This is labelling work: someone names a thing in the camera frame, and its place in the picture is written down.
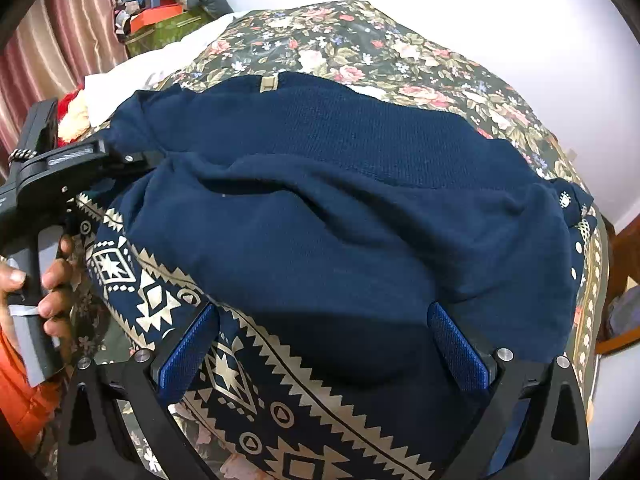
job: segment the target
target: silver screw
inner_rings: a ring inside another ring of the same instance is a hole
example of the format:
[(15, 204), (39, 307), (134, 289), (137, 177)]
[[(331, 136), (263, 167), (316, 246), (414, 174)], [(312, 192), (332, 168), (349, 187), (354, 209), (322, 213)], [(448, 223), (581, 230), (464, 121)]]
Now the silver screw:
[(133, 355), (133, 358), (136, 360), (136, 362), (139, 362), (139, 363), (144, 363), (146, 361), (149, 361), (150, 357), (151, 357), (151, 350), (149, 350), (147, 348), (143, 348), (142, 350), (138, 350)]
[(81, 370), (86, 370), (89, 366), (91, 366), (91, 359), (89, 357), (81, 357), (78, 361), (78, 368)]
[(567, 359), (563, 355), (559, 355), (556, 358), (556, 363), (558, 363), (558, 366), (561, 368), (568, 368), (571, 365), (571, 363), (569, 362), (569, 359)]
[(503, 361), (511, 361), (513, 359), (513, 352), (508, 348), (498, 348), (496, 352), (498, 357)]

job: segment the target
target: bed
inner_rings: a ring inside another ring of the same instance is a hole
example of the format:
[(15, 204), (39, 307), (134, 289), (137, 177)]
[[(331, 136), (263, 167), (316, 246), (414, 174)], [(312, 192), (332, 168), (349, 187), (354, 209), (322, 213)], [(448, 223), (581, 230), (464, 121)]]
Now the bed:
[[(421, 37), (364, 1), (249, 12), (231, 23), (191, 64), (154, 89), (180, 84), (203, 91), (229, 77), (284, 71), (330, 78), (359, 93), (402, 106), (459, 114), (479, 135), (509, 140), (539, 176), (562, 177), (587, 190), (556, 137), (511, 86), (478, 63)], [(97, 129), (107, 126), (108, 122)], [(566, 347), (585, 409), (593, 394), (597, 369), (594, 340), (608, 275), (604, 222), (596, 206), (590, 213), (598, 217), (598, 227), (586, 247), (584, 275)], [(74, 313), (78, 356), (92, 354), (99, 363), (125, 360), (140, 344), (131, 327), (116, 312), (111, 314), (91, 295), (85, 295)], [(212, 468), (219, 469), (228, 450), (211, 437), (214, 428), (197, 424), (183, 405), (172, 410), (201, 456)], [(162, 475), (125, 404), (123, 414), (143, 463)], [(54, 457), (52, 449), (51, 465)]]

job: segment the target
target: striped curtain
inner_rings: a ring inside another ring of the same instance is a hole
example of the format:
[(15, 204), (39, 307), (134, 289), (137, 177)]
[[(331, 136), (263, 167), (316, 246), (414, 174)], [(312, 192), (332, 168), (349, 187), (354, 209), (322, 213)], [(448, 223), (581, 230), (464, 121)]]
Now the striped curtain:
[(32, 104), (127, 59), (112, 0), (36, 0), (0, 55), (0, 174)]

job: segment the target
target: sleeve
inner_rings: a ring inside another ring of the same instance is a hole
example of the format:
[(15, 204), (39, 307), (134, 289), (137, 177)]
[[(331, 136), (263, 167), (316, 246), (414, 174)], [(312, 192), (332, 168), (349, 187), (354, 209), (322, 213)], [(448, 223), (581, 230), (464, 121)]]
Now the sleeve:
[(38, 435), (60, 402), (60, 387), (47, 382), (31, 388), (24, 364), (0, 331), (0, 410), (25, 450), (32, 450)]

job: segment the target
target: blue textured pad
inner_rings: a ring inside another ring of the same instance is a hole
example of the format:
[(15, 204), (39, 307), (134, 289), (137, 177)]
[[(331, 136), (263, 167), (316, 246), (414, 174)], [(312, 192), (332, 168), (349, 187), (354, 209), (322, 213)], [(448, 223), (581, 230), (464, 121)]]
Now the blue textured pad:
[(174, 353), (158, 374), (158, 400), (175, 404), (193, 381), (211, 343), (218, 338), (220, 320), (216, 307), (209, 303), (189, 327)]
[(489, 371), (439, 303), (431, 303), (427, 324), (458, 387), (464, 392), (487, 389)]

